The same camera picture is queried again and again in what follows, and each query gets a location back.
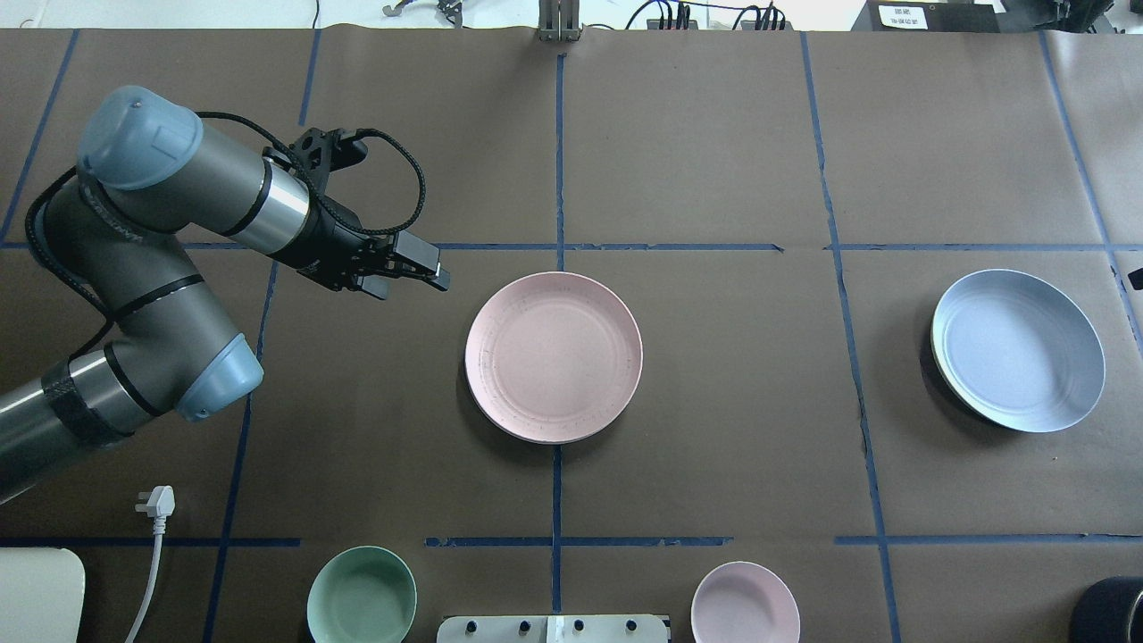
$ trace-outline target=bowl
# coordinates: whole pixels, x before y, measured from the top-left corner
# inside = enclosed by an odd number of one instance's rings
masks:
[[[1066,429],[1103,393],[1103,347],[1087,315],[1024,272],[982,270],[959,279],[937,303],[930,340],[957,397],[1009,429]]]
[[[305,618],[317,643],[400,643],[416,610],[417,586],[405,561],[363,546],[334,556],[318,572]]]
[[[746,561],[714,568],[690,604],[695,643],[798,643],[793,594],[770,570]]]

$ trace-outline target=blue joint cover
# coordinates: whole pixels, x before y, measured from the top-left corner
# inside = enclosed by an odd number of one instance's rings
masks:
[[[175,411],[189,423],[199,423],[230,407],[261,384],[262,365],[246,344],[246,337],[239,333],[202,370],[175,405]]]
[[[91,115],[79,142],[79,169],[117,190],[170,178],[202,143],[202,119],[150,89],[127,85]]]

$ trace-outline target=white power cord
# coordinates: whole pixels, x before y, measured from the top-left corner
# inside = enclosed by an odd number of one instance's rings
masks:
[[[159,554],[162,552],[162,535],[167,532],[167,516],[175,513],[175,490],[170,487],[157,487],[152,491],[139,493],[139,500],[146,500],[143,505],[136,505],[135,511],[154,519],[154,550],[151,554],[151,573],[146,579],[146,592],[143,593],[143,604],[139,605],[139,613],[135,617],[135,625],[127,634],[127,643],[135,643],[139,628],[143,627],[143,619],[146,618],[146,610],[151,606],[151,596],[154,594],[154,584],[159,578]]]

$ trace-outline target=white object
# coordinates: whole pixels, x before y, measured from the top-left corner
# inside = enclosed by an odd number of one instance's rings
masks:
[[[85,581],[67,549],[0,549],[0,641],[75,643]]]
[[[770,570],[745,561],[714,568],[690,604],[695,643],[798,643],[793,594]]]
[[[957,396],[1010,429],[1066,429],[1103,393],[1103,347],[1087,315],[1024,272],[982,270],[953,283],[933,314],[932,343]]]
[[[893,29],[928,29],[925,22],[924,7],[888,7],[878,6],[881,14],[881,24]]]
[[[175,513],[175,490],[169,485],[157,487],[151,491],[139,493],[139,500],[146,500],[143,505],[136,505],[135,511],[146,514],[154,520],[152,532],[154,533],[154,547],[151,550],[151,572],[147,574],[146,589],[143,592],[143,603],[135,614],[135,622],[127,634],[127,643],[134,643],[135,637],[143,627],[143,619],[151,606],[151,597],[154,595],[154,584],[159,579],[159,554],[162,553],[162,535],[167,532],[167,516]]]
[[[527,629],[521,624],[527,622]],[[653,614],[560,614],[450,617],[437,629],[437,643],[670,643],[664,617]]]
[[[480,308],[464,363],[472,396],[496,426],[565,444],[598,433],[631,401],[642,338],[628,306],[599,281],[541,272]]]

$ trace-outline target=pink bowl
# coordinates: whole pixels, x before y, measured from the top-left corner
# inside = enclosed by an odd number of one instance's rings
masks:
[[[714,568],[690,604],[695,643],[798,643],[793,594],[770,570],[745,561]]]
[[[485,303],[464,365],[472,396],[496,426],[566,444],[600,432],[631,402],[642,338],[628,306],[599,281],[539,272]]]

